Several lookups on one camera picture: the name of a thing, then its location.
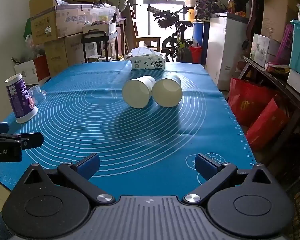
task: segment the freezer lid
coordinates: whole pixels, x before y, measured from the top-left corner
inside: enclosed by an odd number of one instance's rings
[[[235,15],[234,13],[212,13],[211,18],[228,18],[237,22],[243,22],[248,24],[249,19],[246,17],[242,17],[239,15]]]

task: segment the metal screw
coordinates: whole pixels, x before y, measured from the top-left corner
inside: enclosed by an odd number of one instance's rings
[[[97,196],[97,200],[100,202],[110,202],[113,199],[113,197],[109,194],[100,194]]]
[[[191,203],[198,202],[200,199],[201,199],[200,196],[197,194],[189,194],[185,196],[185,200]]]

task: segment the bicycle seat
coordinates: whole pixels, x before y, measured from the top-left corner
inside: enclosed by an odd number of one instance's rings
[[[190,21],[177,21],[175,26],[178,27],[181,24],[183,24],[185,26],[188,26],[188,27],[192,27],[193,26],[192,22],[190,22]]]

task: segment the triangular hole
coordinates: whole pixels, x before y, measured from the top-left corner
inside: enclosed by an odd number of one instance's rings
[[[252,181],[257,183],[271,184],[271,181],[268,179],[268,176],[263,170],[257,170]]]
[[[26,179],[25,184],[34,184],[39,182],[42,182],[40,174],[37,170],[33,170]]]

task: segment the blue mat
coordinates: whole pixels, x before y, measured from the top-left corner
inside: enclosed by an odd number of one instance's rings
[[[183,99],[175,108],[151,98],[144,109],[122,99],[124,83],[177,73]],[[91,182],[120,195],[177,195],[204,182],[194,168],[203,153],[217,162],[250,168],[255,159],[223,95],[196,64],[167,63],[166,70],[131,70],[130,61],[72,66],[43,86],[46,100],[37,115],[19,125],[10,115],[9,133],[41,132],[42,147],[23,151],[21,163],[0,163],[0,182],[13,189],[31,163],[56,168],[91,153],[100,170]]]

